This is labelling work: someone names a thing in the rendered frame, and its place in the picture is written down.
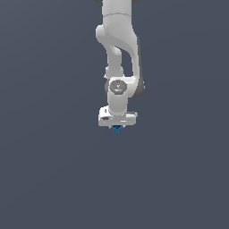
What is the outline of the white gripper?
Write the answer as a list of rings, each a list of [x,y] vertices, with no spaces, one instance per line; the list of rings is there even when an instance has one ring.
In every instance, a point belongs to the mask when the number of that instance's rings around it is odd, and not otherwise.
[[[108,106],[103,106],[99,109],[98,125],[108,127],[111,127],[112,125],[134,125],[136,123],[137,116],[137,112],[126,112],[121,115],[110,114]]]

